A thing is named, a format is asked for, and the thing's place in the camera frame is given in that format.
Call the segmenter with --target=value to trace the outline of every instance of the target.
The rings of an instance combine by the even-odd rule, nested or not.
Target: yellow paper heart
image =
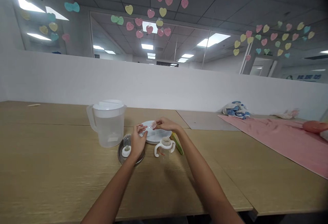
[[[235,41],[235,48],[240,46],[240,41]]]
[[[160,8],[160,15],[162,16],[162,17],[165,17],[165,15],[166,15],[166,8]]]
[[[125,6],[125,11],[127,14],[131,15],[133,12],[133,6],[132,5],[126,5]]]
[[[235,50],[233,50],[233,54],[234,54],[235,56],[237,56],[237,55],[239,54],[239,49],[235,49]]]
[[[266,25],[263,27],[263,33],[268,32],[269,29],[270,29],[270,27],[266,24]]]
[[[301,30],[302,28],[304,28],[303,22],[299,23],[299,25],[297,26],[297,30]]]
[[[250,44],[253,42],[253,40],[254,40],[254,37],[249,37],[249,38],[247,38],[247,43]]]
[[[242,35],[240,36],[240,41],[241,41],[241,42],[244,42],[245,39],[246,39],[246,35],[245,35],[245,34],[242,34]]]
[[[51,23],[49,23],[49,28],[50,28],[52,31],[56,32],[57,29],[58,29],[58,25],[57,25],[56,23],[54,23],[54,22],[51,22]]]
[[[285,49],[286,49],[286,50],[288,50],[290,47],[291,47],[291,43],[287,43],[287,44],[285,45]]]
[[[285,41],[288,38],[288,36],[289,36],[289,34],[283,34],[283,37],[282,37],[283,41]]]
[[[279,49],[279,50],[278,50],[278,54],[277,54],[277,56],[282,55],[283,52],[284,52],[284,50]]]
[[[45,26],[45,25],[39,27],[39,30],[40,30],[40,32],[43,33],[43,34],[48,34],[48,28],[47,28],[47,26]]]

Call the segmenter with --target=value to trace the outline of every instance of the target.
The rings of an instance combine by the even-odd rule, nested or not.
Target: fluorescent light
[[[210,46],[213,46],[214,44],[224,41],[225,39],[227,39],[229,37],[230,36],[226,35],[226,34],[215,33],[214,35],[212,35],[209,38],[208,42],[207,42],[207,39],[203,39],[197,46],[206,47],[206,44],[207,44],[207,47],[210,47]]]
[[[181,57],[187,57],[187,58],[191,58],[193,55],[192,54],[184,54]]]
[[[153,32],[152,33],[157,33],[157,25],[155,23],[151,23],[151,22],[142,22],[142,30],[144,32],[147,32],[147,26],[152,26],[153,27]]]
[[[58,12],[56,12],[51,7],[46,6],[45,9],[46,9],[47,13],[53,13],[53,14],[55,14],[57,19],[69,21],[66,17],[64,17],[62,14],[59,14]]]
[[[153,45],[141,44],[143,49],[153,50]]]
[[[102,48],[101,46],[95,46],[95,45],[93,45],[93,48],[94,49],[99,49],[99,50],[104,50],[104,48]]]
[[[107,52],[108,54],[115,54],[116,55],[116,53],[113,52],[113,51],[105,50],[105,52]]]
[[[40,39],[40,40],[50,40],[50,39],[48,39],[48,38],[46,38],[46,37],[43,37],[43,36],[41,36],[41,35],[39,35],[39,34],[31,34],[31,33],[27,33],[28,35],[30,35],[30,36],[33,36],[33,37],[35,37],[35,38],[38,38],[38,39]]]
[[[19,7],[24,10],[45,13],[45,11],[41,10],[39,7],[35,6],[32,3],[27,2],[26,0],[18,0],[18,3],[19,3]]]

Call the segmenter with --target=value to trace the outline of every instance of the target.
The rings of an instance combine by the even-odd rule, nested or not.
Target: paper
[[[131,15],[133,12],[133,6],[132,5],[126,5],[125,6],[125,11],[127,14]]]

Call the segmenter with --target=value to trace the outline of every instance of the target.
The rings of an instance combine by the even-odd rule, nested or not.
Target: pitcher handle
[[[86,108],[86,113],[88,114],[88,118],[89,118],[89,122],[90,122],[90,126],[92,127],[92,129],[97,132],[97,127],[96,127],[96,123],[95,123],[95,117],[93,116],[93,110],[92,110],[93,105],[89,105]]]

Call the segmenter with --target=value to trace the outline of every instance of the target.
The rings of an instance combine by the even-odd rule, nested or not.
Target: ceiling light
[[[191,58],[193,55],[192,54],[184,54],[181,57],[187,57],[187,58]]]
[[[26,0],[18,0],[18,3],[19,3],[19,7],[24,10],[45,13],[45,11],[41,10],[39,7],[35,6],[32,3],[27,2]]]
[[[219,33],[215,33],[214,35],[212,35],[207,43],[207,39],[203,39],[197,46],[202,46],[202,47],[210,47],[213,46],[214,44],[217,44],[221,41],[224,41],[225,39],[229,38],[229,35],[226,34],[219,34]]]
[[[66,17],[64,17],[62,14],[59,14],[58,12],[56,12],[51,7],[46,6],[45,9],[46,9],[47,13],[53,13],[53,14],[55,14],[56,15],[56,19],[61,19],[61,20],[69,21]]]
[[[30,36],[33,36],[33,37],[35,37],[35,38],[38,38],[38,39],[40,39],[40,40],[50,40],[50,39],[48,39],[48,38],[46,38],[46,37],[43,37],[43,36],[41,36],[41,35],[39,35],[39,34],[31,34],[31,33],[27,33],[28,35],[30,35]]]
[[[141,44],[143,49],[153,50],[153,45]]]

